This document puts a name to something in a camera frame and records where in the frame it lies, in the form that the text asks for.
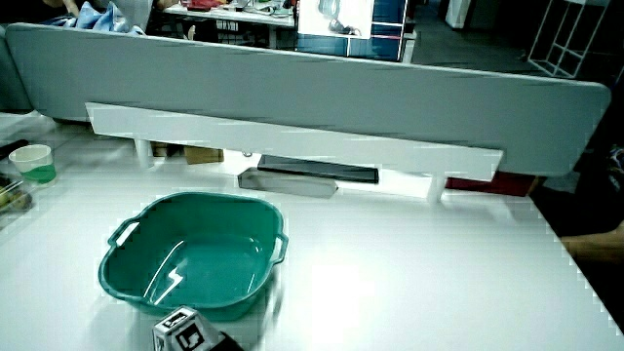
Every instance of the paper cup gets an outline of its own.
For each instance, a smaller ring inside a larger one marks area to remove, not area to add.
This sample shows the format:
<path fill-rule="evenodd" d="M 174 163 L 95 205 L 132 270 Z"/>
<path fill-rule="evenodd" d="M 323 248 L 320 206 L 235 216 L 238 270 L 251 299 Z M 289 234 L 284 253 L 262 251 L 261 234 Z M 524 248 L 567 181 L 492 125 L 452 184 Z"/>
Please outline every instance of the paper cup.
<path fill-rule="evenodd" d="M 47 145 L 28 145 L 13 151 L 9 160 L 26 180 L 45 184 L 57 176 L 52 149 Z"/>

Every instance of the cardboard box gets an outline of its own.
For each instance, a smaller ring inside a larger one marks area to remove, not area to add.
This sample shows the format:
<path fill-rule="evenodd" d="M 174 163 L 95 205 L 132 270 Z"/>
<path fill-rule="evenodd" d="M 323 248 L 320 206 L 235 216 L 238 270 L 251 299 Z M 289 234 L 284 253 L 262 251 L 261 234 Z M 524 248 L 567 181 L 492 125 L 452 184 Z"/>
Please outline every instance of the cardboard box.
<path fill-rule="evenodd" d="M 154 157 L 169 157 L 174 156 L 178 151 L 182 150 L 181 145 L 169 144 L 160 141 L 150 141 L 152 147 L 152 155 Z"/>
<path fill-rule="evenodd" d="M 223 162 L 223 150 L 209 147 L 184 146 L 184 156 L 189 165 Z"/>

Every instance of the desk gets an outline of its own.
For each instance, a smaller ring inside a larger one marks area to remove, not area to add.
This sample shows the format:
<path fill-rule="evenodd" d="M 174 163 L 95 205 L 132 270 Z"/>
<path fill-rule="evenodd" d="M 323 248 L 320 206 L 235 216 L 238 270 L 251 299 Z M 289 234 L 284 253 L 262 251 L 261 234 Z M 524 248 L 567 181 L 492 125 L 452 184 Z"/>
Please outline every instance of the desk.
<path fill-rule="evenodd" d="M 233 20 L 249 23 L 267 24 L 269 27 L 269 48 L 277 48 L 277 27 L 294 28 L 293 16 L 275 17 L 250 12 L 233 12 L 221 8 L 211 9 L 207 12 L 188 11 L 180 4 L 175 4 L 163 11 L 166 14 L 190 16 L 200 19 Z"/>
<path fill-rule="evenodd" d="M 0 139 L 21 137 L 53 147 L 58 182 L 0 230 L 0 310 L 14 316 L 0 329 L 2 349 L 152 350 L 159 317 L 108 296 L 98 265 L 124 219 L 185 190 L 261 198 L 284 215 L 290 244 L 276 283 L 242 320 L 215 324 L 246 350 L 624 347 L 529 198 L 446 191 L 432 207 L 344 188 L 330 199 L 255 192 L 236 186 L 257 162 L 240 153 L 142 171 L 130 140 L 0 116 Z"/>

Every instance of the blue cloth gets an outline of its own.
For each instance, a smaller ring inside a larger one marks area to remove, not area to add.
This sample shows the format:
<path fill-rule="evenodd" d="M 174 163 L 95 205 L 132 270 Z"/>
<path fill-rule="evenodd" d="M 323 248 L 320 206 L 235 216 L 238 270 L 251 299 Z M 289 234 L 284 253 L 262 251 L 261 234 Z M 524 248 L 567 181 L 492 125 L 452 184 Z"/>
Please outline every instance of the blue cloth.
<path fill-rule="evenodd" d="M 113 2 L 109 2 L 106 7 L 106 11 L 101 14 L 86 1 L 80 9 L 78 18 L 72 16 L 61 16 L 46 20 L 42 24 L 145 35 L 140 27 L 136 25 L 133 27 L 129 26 L 128 20 Z"/>

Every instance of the apriltag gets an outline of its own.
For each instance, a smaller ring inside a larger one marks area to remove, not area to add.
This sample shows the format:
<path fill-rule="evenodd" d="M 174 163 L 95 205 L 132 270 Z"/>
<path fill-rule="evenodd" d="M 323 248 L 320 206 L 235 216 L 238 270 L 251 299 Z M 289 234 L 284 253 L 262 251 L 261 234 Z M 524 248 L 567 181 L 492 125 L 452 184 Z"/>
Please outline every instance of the apriltag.
<path fill-rule="evenodd" d="M 225 336 L 196 310 L 179 307 L 153 329 L 155 351 L 208 351 Z"/>

